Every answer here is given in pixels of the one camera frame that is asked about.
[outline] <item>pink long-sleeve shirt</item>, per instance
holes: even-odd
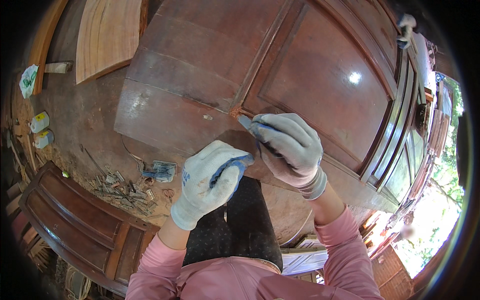
[[[383,299],[350,210],[315,230],[328,252],[325,285],[282,276],[258,260],[237,256],[182,268],[186,250],[173,250],[156,235],[130,278],[126,300]]]

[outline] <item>person's right hand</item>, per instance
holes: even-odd
[[[249,131],[261,143],[260,155],[273,175],[296,187],[306,200],[318,198],[325,190],[327,177],[320,168],[324,150],[317,132],[297,114],[256,115]]]

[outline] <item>wooden wall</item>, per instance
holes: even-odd
[[[389,245],[372,261],[373,277],[385,300],[404,300],[410,297],[413,283],[410,275]]]

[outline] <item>plastic bag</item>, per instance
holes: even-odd
[[[33,93],[37,70],[37,65],[31,65],[30,67],[26,68],[24,73],[22,74],[19,86],[20,90],[22,91],[22,95],[24,96],[24,99],[29,98]]]

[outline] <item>pile of hinges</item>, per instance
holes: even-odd
[[[114,172],[109,165],[105,169],[108,173],[102,172],[104,177],[96,175],[95,180],[88,181],[99,198],[117,207],[137,209],[144,216],[152,214],[157,204],[151,189],[143,192],[138,183],[126,182],[120,172]]]

